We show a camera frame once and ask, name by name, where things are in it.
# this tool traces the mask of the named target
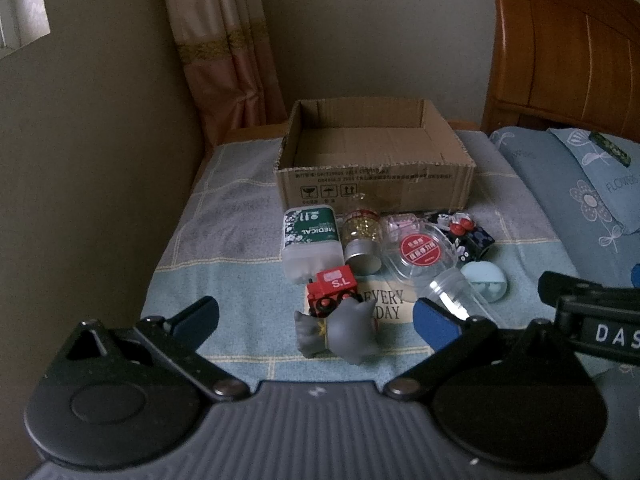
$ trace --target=clear plastic container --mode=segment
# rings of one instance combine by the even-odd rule
[[[420,220],[386,233],[382,256],[395,279],[417,292],[458,261],[455,248],[442,231]]]
[[[331,206],[294,207],[284,213],[282,265],[293,283],[306,283],[322,270],[344,265]]]
[[[420,296],[440,304],[459,319],[482,316],[490,319],[500,328],[507,327],[495,309],[489,306],[482,295],[456,267],[447,269],[436,276]]]
[[[401,227],[415,224],[417,221],[418,217],[413,213],[400,213],[382,217],[381,226],[386,235]]]

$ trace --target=round plastic case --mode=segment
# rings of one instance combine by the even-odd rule
[[[449,239],[418,219],[385,233],[382,257],[396,279],[413,286],[418,294],[458,261]]]

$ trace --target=open cardboard box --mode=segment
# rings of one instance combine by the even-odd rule
[[[371,196],[382,212],[466,205],[475,163],[424,99],[297,101],[274,169],[284,209]]]

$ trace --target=red toy train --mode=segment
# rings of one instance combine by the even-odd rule
[[[358,282],[348,265],[318,272],[316,280],[306,286],[306,291],[309,315],[313,317],[327,317],[346,298],[362,301]]]

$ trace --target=wall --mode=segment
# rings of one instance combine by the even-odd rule
[[[51,33],[0,59],[2,480],[73,326],[139,315],[202,153],[164,0],[45,2]]]
[[[479,123],[494,0],[263,0],[280,85],[297,98],[428,96]]]

